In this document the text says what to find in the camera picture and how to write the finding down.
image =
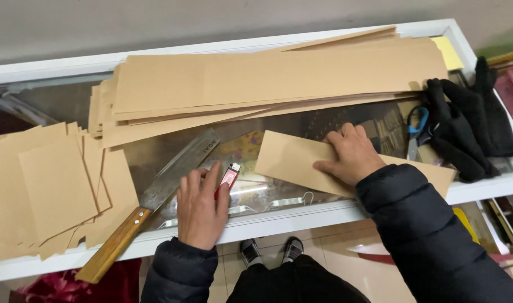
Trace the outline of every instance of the white metal frame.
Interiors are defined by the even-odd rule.
[[[467,78],[473,75],[477,58],[454,19],[405,23],[396,26],[402,36],[443,35],[448,37],[465,66],[463,73]],[[105,73],[112,71],[116,65],[125,61],[127,56],[133,54],[254,52],[377,27],[379,26],[2,65],[0,66],[0,84]],[[473,184],[455,182],[451,185],[446,200],[449,204],[457,204],[511,194],[513,194],[513,173]],[[219,244],[357,221],[366,217],[364,211],[353,200],[313,204],[236,217],[228,221],[225,231],[219,239]],[[155,252],[157,245],[176,234],[177,228],[145,232],[133,241],[120,259],[150,256]],[[64,255],[56,255],[45,261],[40,261],[39,257],[0,261],[0,281],[81,267],[99,247],[100,245],[86,250],[81,245],[76,249],[68,250]]]

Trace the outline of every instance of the hand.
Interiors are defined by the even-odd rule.
[[[316,161],[313,167],[340,178],[344,183],[356,185],[368,175],[386,166],[361,125],[344,124],[339,132],[327,134],[324,142],[331,143],[339,162]]]
[[[178,240],[203,250],[212,250],[221,236],[228,219],[228,184],[219,189],[215,203],[215,184],[221,164],[219,161],[208,171],[195,169],[180,180],[178,199]]]

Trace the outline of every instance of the puffer jacket sleeve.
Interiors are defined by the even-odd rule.
[[[513,302],[513,279],[415,167],[386,166],[356,191],[418,302]]]
[[[148,269],[142,302],[206,302],[218,261],[215,247],[201,250],[176,237],[161,243]]]

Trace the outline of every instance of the black and white sneaker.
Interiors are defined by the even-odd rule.
[[[258,252],[258,247],[253,239],[247,239],[240,242],[240,254],[245,266],[262,263],[262,257]]]
[[[293,262],[303,254],[303,243],[297,237],[288,238],[284,246],[283,263]]]

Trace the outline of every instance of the red lighter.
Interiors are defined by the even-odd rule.
[[[217,200],[217,196],[219,195],[219,189],[221,188],[221,185],[223,183],[228,183],[228,189],[232,189],[232,186],[234,185],[234,182],[236,182],[238,174],[240,173],[240,167],[241,166],[239,164],[234,162],[230,164],[230,166],[226,169],[225,175],[223,176],[223,179],[221,180],[219,187],[215,191],[215,200]]]

